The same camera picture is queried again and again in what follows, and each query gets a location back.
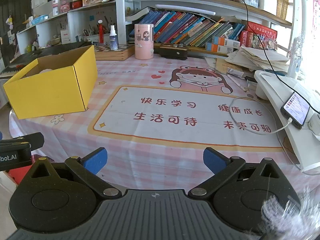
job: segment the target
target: red box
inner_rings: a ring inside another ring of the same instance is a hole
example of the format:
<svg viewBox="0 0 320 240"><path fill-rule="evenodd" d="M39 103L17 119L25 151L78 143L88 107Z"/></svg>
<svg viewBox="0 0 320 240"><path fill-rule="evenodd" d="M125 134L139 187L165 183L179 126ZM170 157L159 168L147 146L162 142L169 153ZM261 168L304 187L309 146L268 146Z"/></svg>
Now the red box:
<svg viewBox="0 0 320 240"><path fill-rule="evenodd" d="M241 31L240 34L240 47L242 46L242 44L246 45L247 44L247 37L248 37L248 32L247 31Z"/></svg>
<svg viewBox="0 0 320 240"><path fill-rule="evenodd" d="M247 43L245 45L246 47L248 47L248 48L252 47L252 39L253 39L253 33L248 32Z"/></svg>
<svg viewBox="0 0 320 240"><path fill-rule="evenodd" d="M247 21L245 21L244 24L245 24L244 30L252 32L252 30L247 25ZM277 31L275 31L273 29L270 29L268 27L265 27L265 26L263 26L261 24L257 24L257 23L254 23L254 22L249 22L249 26L255 31L255 33L261 34L261 35L265 35L267 37L271 37L274 40L278 36L278 32Z"/></svg>

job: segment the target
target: chessboard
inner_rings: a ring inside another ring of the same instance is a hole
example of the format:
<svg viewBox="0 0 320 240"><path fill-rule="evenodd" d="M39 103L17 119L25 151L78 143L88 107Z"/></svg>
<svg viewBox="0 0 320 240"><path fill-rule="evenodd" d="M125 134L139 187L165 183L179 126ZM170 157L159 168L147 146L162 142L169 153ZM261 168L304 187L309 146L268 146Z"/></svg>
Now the chessboard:
<svg viewBox="0 0 320 240"><path fill-rule="evenodd" d="M118 49L111 50L109 45L95 45L96 60L124 61L134 54L134 45L118 45Z"/></svg>

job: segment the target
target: yellow box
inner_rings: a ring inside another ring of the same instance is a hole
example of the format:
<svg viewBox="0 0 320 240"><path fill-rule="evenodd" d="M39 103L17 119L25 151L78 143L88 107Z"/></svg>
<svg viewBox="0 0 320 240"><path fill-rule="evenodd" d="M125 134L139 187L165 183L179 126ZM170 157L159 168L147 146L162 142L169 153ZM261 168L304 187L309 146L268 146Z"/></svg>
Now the yellow box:
<svg viewBox="0 0 320 240"><path fill-rule="evenodd" d="M40 73L44 69L52 71ZM35 59L4 84L19 119L85 111L98 77L94 47Z"/></svg>

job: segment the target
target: cartoon girl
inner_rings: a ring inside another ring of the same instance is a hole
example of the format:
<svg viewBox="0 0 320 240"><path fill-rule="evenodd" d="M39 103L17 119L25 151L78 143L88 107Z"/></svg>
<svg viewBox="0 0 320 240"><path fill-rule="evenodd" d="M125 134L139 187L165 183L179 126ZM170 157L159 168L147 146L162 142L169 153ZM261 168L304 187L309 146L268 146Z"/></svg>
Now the cartoon girl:
<svg viewBox="0 0 320 240"><path fill-rule="evenodd" d="M181 66L172 72L170 85L174 88L183 86L185 89L202 90L231 94L232 88L221 74L209 68Z"/></svg>
<svg viewBox="0 0 320 240"><path fill-rule="evenodd" d="M150 34L149 34L148 31L145 31L145 32L143 33L143 38L144 38L145 41L148 41L148 40L149 40L149 36L150 36Z"/></svg>

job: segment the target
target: phone on shelf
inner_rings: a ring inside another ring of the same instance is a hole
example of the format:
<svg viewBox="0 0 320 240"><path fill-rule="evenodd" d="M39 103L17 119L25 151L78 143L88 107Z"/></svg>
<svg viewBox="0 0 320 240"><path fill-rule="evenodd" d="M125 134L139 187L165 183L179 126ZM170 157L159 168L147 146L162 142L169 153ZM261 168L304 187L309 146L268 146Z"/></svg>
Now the phone on shelf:
<svg viewBox="0 0 320 240"><path fill-rule="evenodd" d="M281 107L280 111L286 118L292 118L292 124L296 128L302 129L309 109L310 106L308 102L294 92Z"/></svg>

